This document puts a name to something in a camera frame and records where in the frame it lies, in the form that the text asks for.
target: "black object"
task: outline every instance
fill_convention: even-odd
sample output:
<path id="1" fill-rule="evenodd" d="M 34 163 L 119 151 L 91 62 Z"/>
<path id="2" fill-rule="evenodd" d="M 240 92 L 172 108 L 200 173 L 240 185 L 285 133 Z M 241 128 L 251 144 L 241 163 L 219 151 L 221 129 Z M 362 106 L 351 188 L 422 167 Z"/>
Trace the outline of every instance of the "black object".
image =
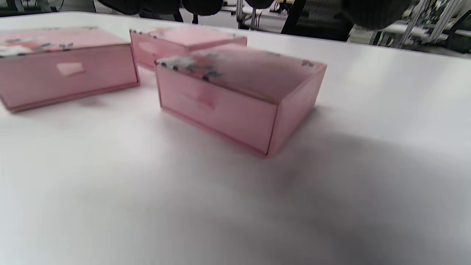
<path id="1" fill-rule="evenodd" d="M 143 0 L 142 8 L 158 15 L 173 15 L 180 10 L 179 0 Z"/>
<path id="2" fill-rule="evenodd" d="M 135 15 L 142 9 L 142 0 L 98 0 L 104 6 L 126 15 Z"/>
<path id="3" fill-rule="evenodd" d="M 273 0 L 245 0 L 249 6 L 255 9 L 266 9 L 271 6 Z"/>
<path id="4" fill-rule="evenodd" d="M 182 0 L 183 7 L 188 12 L 197 16 L 212 16 L 219 11 L 224 4 L 223 0 Z"/>
<path id="5" fill-rule="evenodd" d="M 411 0 L 342 0 L 341 3 L 348 18 L 372 30 L 383 29 L 400 19 L 410 4 Z"/>
<path id="6" fill-rule="evenodd" d="M 143 0 L 140 17 L 161 19 L 160 15 L 173 15 L 175 21 L 183 22 L 180 0 Z"/>
<path id="7" fill-rule="evenodd" d="M 451 27 L 448 38 L 445 41 L 445 47 L 460 53 L 471 52 L 471 37 L 456 34 L 457 30 L 471 31 L 471 10 L 468 10 Z"/>
<path id="8" fill-rule="evenodd" d="M 296 0 L 281 33 L 347 41 L 352 27 L 338 0 Z"/>

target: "cable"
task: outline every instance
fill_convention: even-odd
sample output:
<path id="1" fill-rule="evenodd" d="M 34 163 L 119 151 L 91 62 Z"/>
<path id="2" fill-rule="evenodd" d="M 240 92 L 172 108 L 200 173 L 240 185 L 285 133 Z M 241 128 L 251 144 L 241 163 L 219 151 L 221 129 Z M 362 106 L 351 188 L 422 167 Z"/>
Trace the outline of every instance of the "cable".
<path id="1" fill-rule="evenodd" d="M 64 6 L 64 0 L 62 0 L 62 3 L 60 4 L 60 7 L 57 9 L 57 11 L 59 12 L 63 6 Z"/>
<path id="2" fill-rule="evenodd" d="M 258 22 L 257 22 L 257 27 L 258 27 L 258 28 L 260 27 L 260 17 L 262 16 L 262 13 L 263 13 L 263 10 L 260 12 L 259 20 L 258 20 Z"/>

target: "pink box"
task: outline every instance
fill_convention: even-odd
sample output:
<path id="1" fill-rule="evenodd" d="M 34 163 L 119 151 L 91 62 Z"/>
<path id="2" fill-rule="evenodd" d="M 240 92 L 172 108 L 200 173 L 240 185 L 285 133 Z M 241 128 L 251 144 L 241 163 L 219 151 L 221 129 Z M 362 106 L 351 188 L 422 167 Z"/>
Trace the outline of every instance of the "pink box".
<path id="1" fill-rule="evenodd" d="M 96 27 L 0 32 L 0 79 L 12 112 L 139 85 L 131 44 Z"/>
<path id="2" fill-rule="evenodd" d="M 132 47 L 139 65 L 153 70 L 157 59 L 183 56 L 196 50 L 228 43 L 247 46 L 247 37 L 226 34 L 198 26 L 130 30 Z"/>
<path id="3" fill-rule="evenodd" d="M 156 61 L 160 105 L 265 154 L 312 109 L 327 65 L 241 45 Z"/>

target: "metal rod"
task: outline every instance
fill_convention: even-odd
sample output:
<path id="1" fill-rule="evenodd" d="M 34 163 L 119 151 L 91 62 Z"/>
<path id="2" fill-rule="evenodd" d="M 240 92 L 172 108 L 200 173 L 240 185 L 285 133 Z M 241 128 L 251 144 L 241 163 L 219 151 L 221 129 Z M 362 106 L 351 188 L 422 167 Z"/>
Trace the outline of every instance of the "metal rod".
<path id="1" fill-rule="evenodd" d="M 250 29 L 255 30 L 256 26 L 256 19 L 257 19 L 257 10 L 255 8 L 252 9 L 252 21 L 250 22 Z"/>
<path id="2" fill-rule="evenodd" d="M 242 7 L 244 6 L 244 0 L 237 0 L 237 4 L 235 5 L 235 18 L 237 21 L 242 19 Z"/>
<path id="3" fill-rule="evenodd" d="M 404 43 L 407 41 L 407 39 L 411 35 L 411 32 L 412 32 L 413 28 L 417 24 L 417 20 L 419 20 L 420 15 L 421 15 L 423 9 L 425 8 L 426 2 L 427 2 L 427 0 L 420 0 L 419 4 L 416 7 L 417 12 L 412 16 L 411 20 L 409 21 L 409 24 L 407 25 L 407 29 L 404 32 L 404 34 L 402 35 L 402 38 L 398 43 L 398 48 L 401 48 L 402 45 L 404 45 Z"/>
<path id="4" fill-rule="evenodd" d="M 460 0 L 450 0 L 447 3 L 447 7 L 440 16 L 439 21 L 435 25 L 433 32 L 430 34 L 430 37 L 427 39 L 427 42 L 435 43 L 439 40 L 440 35 L 442 34 L 443 30 L 446 28 L 448 22 L 450 21 L 453 13 L 456 10 L 456 7 L 460 3 Z"/>

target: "metal frame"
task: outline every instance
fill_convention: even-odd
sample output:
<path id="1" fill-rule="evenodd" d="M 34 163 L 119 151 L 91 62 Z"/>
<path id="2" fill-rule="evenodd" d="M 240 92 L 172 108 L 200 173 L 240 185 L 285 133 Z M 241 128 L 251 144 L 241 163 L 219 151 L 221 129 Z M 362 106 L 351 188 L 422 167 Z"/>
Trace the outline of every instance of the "metal frame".
<path id="1" fill-rule="evenodd" d="M 450 21 L 451 17 L 453 16 L 456 7 L 460 4 L 460 0 L 450 0 L 447 3 L 447 7 L 443 11 L 443 14 L 440 16 L 440 20 L 437 22 L 433 32 L 430 34 L 430 37 L 426 40 L 426 42 L 435 43 L 439 40 L 440 35 L 444 31 L 445 27 L 447 26 L 448 22 Z"/>
<path id="2" fill-rule="evenodd" d="M 427 3 L 427 1 L 428 0 L 420 0 L 419 4 L 416 6 L 417 12 L 414 14 L 414 16 L 409 21 L 409 24 L 407 25 L 407 29 L 404 32 L 404 34 L 402 35 L 402 38 L 399 41 L 397 48 L 402 48 L 404 43 L 409 39 L 413 28 L 417 24 L 417 20 L 419 20 L 420 15 L 422 14 L 423 9 L 425 8 L 425 4 Z"/>

